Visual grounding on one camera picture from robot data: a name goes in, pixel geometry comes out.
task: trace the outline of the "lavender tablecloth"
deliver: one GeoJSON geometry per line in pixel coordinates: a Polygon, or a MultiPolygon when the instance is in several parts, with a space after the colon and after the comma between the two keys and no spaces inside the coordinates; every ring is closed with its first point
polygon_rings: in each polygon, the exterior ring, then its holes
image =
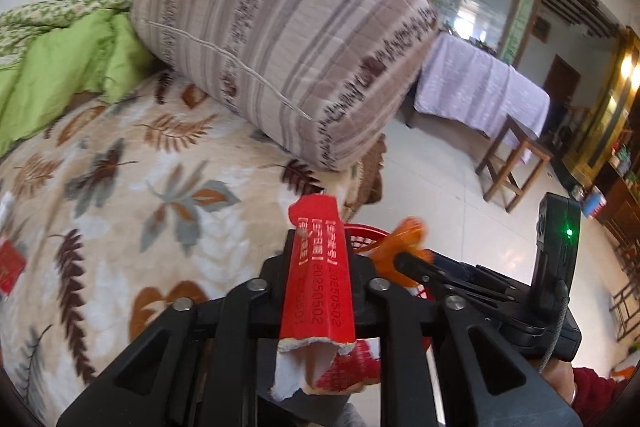
{"type": "MultiPolygon", "coordinates": [[[[448,33],[441,33],[422,66],[415,110],[458,120],[495,138],[507,115],[540,135],[549,95],[512,66],[448,33]]],[[[514,148],[508,133],[504,143],[514,148]]],[[[524,153],[527,162],[530,152],[524,153]]]]}

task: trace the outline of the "green patterned fabric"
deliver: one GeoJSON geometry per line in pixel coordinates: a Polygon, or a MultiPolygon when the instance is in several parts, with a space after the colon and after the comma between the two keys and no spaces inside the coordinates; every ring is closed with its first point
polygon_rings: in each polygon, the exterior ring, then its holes
{"type": "Polygon", "coordinates": [[[153,55],[129,23],[132,0],[59,0],[0,14],[0,155],[64,113],[77,92],[117,102],[153,55]]]}

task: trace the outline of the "bolt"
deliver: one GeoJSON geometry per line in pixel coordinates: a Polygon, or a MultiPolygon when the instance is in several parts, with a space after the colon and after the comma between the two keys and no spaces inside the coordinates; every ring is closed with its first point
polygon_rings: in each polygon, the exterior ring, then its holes
{"type": "Polygon", "coordinates": [[[449,295],[444,299],[444,305],[450,310],[461,310],[466,306],[466,301],[459,295],[449,295]]]}
{"type": "Polygon", "coordinates": [[[267,289],[267,281],[264,279],[251,279],[246,287],[249,288],[252,292],[261,292],[262,290],[267,289]]]}
{"type": "Polygon", "coordinates": [[[371,279],[369,281],[369,288],[371,288],[372,290],[383,292],[391,288],[391,283],[382,277],[376,277],[375,279],[371,279]]]}
{"type": "Polygon", "coordinates": [[[193,301],[188,297],[180,297],[178,299],[175,299],[172,306],[174,307],[174,310],[178,312],[185,312],[191,309],[191,306],[193,306],[193,301]]]}

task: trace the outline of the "red wrapper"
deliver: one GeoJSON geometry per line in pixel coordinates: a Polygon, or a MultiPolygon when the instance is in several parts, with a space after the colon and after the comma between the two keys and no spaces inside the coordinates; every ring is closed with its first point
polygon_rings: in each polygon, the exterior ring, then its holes
{"type": "Polygon", "coordinates": [[[26,266],[24,257],[5,237],[0,238],[0,296],[5,298],[14,289],[15,282],[26,266]]]}
{"type": "Polygon", "coordinates": [[[335,355],[355,346],[344,226],[332,196],[303,196],[289,207],[296,227],[285,292],[276,375],[281,400],[308,391],[335,355]]]}

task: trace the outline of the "striped quilted fabric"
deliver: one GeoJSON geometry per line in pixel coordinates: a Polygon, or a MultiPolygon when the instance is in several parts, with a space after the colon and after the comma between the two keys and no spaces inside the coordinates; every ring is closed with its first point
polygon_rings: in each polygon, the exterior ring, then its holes
{"type": "Polygon", "coordinates": [[[376,142],[437,26],[426,0],[135,0],[131,19],[167,64],[333,171],[376,142]]]}

